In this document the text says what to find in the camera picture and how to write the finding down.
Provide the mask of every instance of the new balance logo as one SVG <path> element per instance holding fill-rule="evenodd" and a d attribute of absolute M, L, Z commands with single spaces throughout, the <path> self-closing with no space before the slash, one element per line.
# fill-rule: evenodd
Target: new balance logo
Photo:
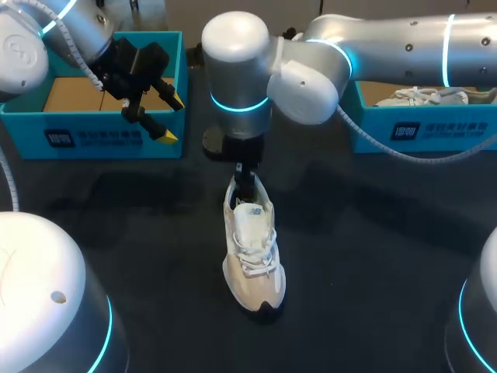
<path fill-rule="evenodd" d="M 249 215 L 261 215 L 261 209 L 260 208 L 252 208 L 248 211 Z"/>

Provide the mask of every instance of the brown cardboard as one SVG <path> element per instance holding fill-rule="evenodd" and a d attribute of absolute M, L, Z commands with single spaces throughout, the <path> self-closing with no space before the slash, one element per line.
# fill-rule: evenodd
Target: brown cardboard
<path fill-rule="evenodd" d="M 43 111 L 68 113 L 74 111 L 99 111 L 103 92 L 86 78 L 56 78 Z"/>
<path fill-rule="evenodd" d="M 360 88 L 363 93 L 364 103 L 367 106 L 373 106 L 383 99 L 387 99 L 392 96 L 395 91 L 399 89 L 410 89 L 412 86 L 407 85 L 394 85 L 386 83 L 376 83 L 376 82 L 360 82 Z M 444 87 L 418 87 L 422 88 L 434 88 L 434 89 L 445 89 Z M 465 87 L 471 91 L 475 91 L 474 87 Z"/>
<path fill-rule="evenodd" d="M 174 78 L 162 78 L 164 82 L 174 84 Z M 159 98 L 158 92 L 152 87 L 150 91 L 141 97 L 141 105 L 146 110 L 170 110 L 171 107 Z M 114 99 L 109 93 L 105 92 L 103 96 L 101 111 L 121 111 L 123 100 Z"/>
<path fill-rule="evenodd" d="M 163 78 L 174 84 L 174 78 Z M 158 92 L 151 88 L 141 98 L 141 105 L 146 110 L 170 110 L 162 101 Z M 121 111 L 123 101 L 114 99 L 107 92 L 98 91 L 86 77 L 56 78 L 43 111 L 45 113 L 70 113 L 75 111 Z"/>

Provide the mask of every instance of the black end effector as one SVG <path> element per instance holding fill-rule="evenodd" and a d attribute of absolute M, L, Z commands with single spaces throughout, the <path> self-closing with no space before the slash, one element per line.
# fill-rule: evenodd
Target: black end effector
<path fill-rule="evenodd" d="M 158 90 L 159 97 L 174 111 L 184 108 L 174 86 L 162 80 L 168 64 L 169 55 L 158 43 L 138 49 L 123 37 L 113 40 L 105 53 L 89 67 L 110 95 L 115 99 L 129 101 L 121 112 L 126 120 L 139 122 L 152 139 L 164 138 L 163 142 L 169 144 L 173 138 L 176 141 L 177 138 L 164 125 L 156 123 L 140 106 L 143 93 L 153 86 Z"/>
<path fill-rule="evenodd" d="M 241 140 L 231 138 L 219 127 L 211 127 L 203 134 L 203 151 L 215 162 L 236 163 L 234 196 L 245 202 L 255 199 L 255 175 L 264 152 L 264 135 Z"/>
<path fill-rule="evenodd" d="M 178 138 L 170 130 L 154 120 L 150 114 L 145 113 L 145 108 L 140 106 L 139 99 L 129 99 L 123 105 L 121 113 L 128 122 L 139 122 L 154 141 L 159 141 L 168 145 L 178 141 Z"/>

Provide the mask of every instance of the shoelace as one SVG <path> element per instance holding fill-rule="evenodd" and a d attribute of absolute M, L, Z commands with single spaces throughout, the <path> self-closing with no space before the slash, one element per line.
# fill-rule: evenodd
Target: shoelace
<path fill-rule="evenodd" d="M 409 99 L 411 100 L 411 104 L 416 101 L 421 102 L 423 105 L 426 105 L 427 103 L 440 103 L 440 100 L 442 99 L 442 96 L 436 89 L 418 89 L 418 87 L 399 89 L 398 91 L 395 91 L 394 96 L 399 99 Z"/>
<path fill-rule="evenodd" d="M 238 242 L 236 235 L 233 233 L 233 240 L 238 247 L 239 253 L 236 256 L 242 262 L 243 273 L 248 276 L 260 276 L 274 270 L 278 263 L 273 258 L 272 248 L 276 241 L 276 230 L 273 228 L 269 238 L 264 245 L 264 249 L 255 249 L 253 247 L 243 246 Z"/>

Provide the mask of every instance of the glowing blue light ring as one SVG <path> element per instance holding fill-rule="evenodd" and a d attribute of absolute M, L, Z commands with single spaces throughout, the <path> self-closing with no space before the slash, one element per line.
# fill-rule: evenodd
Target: glowing blue light ring
<path fill-rule="evenodd" d="M 469 347 L 473 350 L 474 354 L 478 358 L 478 360 L 491 372 L 491 373 L 497 373 L 495 372 L 490 365 L 485 361 L 483 357 L 476 351 L 476 348 L 474 348 L 473 343 L 469 339 L 469 336 L 467 335 L 466 328 L 464 327 L 464 322 L 463 322 L 463 312 L 462 312 L 462 300 L 463 300 L 463 291 L 464 287 L 466 286 L 467 280 L 464 282 L 463 288 L 461 289 L 461 294 L 459 295 L 459 320 L 461 322 L 461 329 L 463 330 L 464 336 L 466 337 L 467 344 L 469 344 Z"/>
<path fill-rule="evenodd" d="M 267 100 L 269 99 L 269 97 L 266 97 L 263 101 L 261 101 L 260 103 L 258 103 L 257 105 L 254 105 L 254 106 L 250 106 L 250 107 L 244 107 L 244 108 L 241 108 L 241 109 L 236 109 L 234 107 L 229 107 L 229 106 L 225 106 L 223 105 L 222 103 L 219 103 L 215 98 L 214 96 L 212 96 L 212 93 L 210 94 L 210 97 L 212 97 L 212 100 L 214 101 L 214 103 L 216 105 L 218 105 L 221 109 L 223 110 L 226 110 L 226 111 L 231 111 L 232 113 L 246 113 L 248 111 L 252 111 L 252 110 L 255 110 L 255 109 L 258 109 L 260 108 L 262 105 L 264 105 Z"/>
<path fill-rule="evenodd" d="M 349 73 L 349 78 L 352 76 L 352 62 L 349 58 L 349 56 L 347 55 L 347 53 L 345 53 L 345 51 L 339 47 L 337 44 L 335 43 L 332 43 L 331 41 L 327 41 L 327 40 L 320 40 L 320 39 L 309 39 L 309 40 L 306 40 L 308 43 L 320 43 L 320 44 L 325 44 L 325 45 L 328 45 L 332 48 L 335 48 L 338 52 L 340 52 L 340 54 L 345 57 L 345 59 L 347 60 L 347 64 L 349 64 L 349 70 L 350 70 L 350 73 Z"/>
<path fill-rule="evenodd" d="M 103 344 L 102 350 L 100 351 L 100 355 L 96 358 L 95 362 L 93 363 L 93 365 L 90 368 L 90 370 L 88 371 L 88 373 L 93 373 L 96 370 L 96 367 L 99 366 L 100 361 L 102 360 L 103 355 L 106 352 L 107 345 L 109 344 L 110 332 L 112 331 L 112 309 L 110 308 L 109 297 L 107 297 L 107 303 L 109 303 L 109 329 L 107 330 L 106 341 Z"/>
<path fill-rule="evenodd" d="M 58 17 L 60 19 L 63 19 L 65 17 L 66 14 L 69 13 L 69 11 L 71 10 L 71 8 L 73 6 L 75 6 L 75 3 L 77 2 L 78 0 L 71 0 L 63 9 L 62 9 L 62 12 L 60 12 L 58 14 Z M 50 30 L 52 30 L 53 28 L 55 27 L 55 21 L 52 21 L 50 22 L 48 25 L 46 25 L 44 28 L 43 28 L 43 34 L 46 34 L 48 33 Z"/>
<path fill-rule="evenodd" d="M 455 14 L 451 14 L 449 19 L 447 20 L 447 25 L 445 26 L 445 32 L 443 33 L 443 49 L 442 49 L 442 79 L 443 84 L 446 87 L 450 87 L 449 84 L 449 72 L 448 72 L 448 64 L 449 64 L 449 41 L 450 41 L 450 32 L 452 31 L 452 25 L 454 24 Z"/>

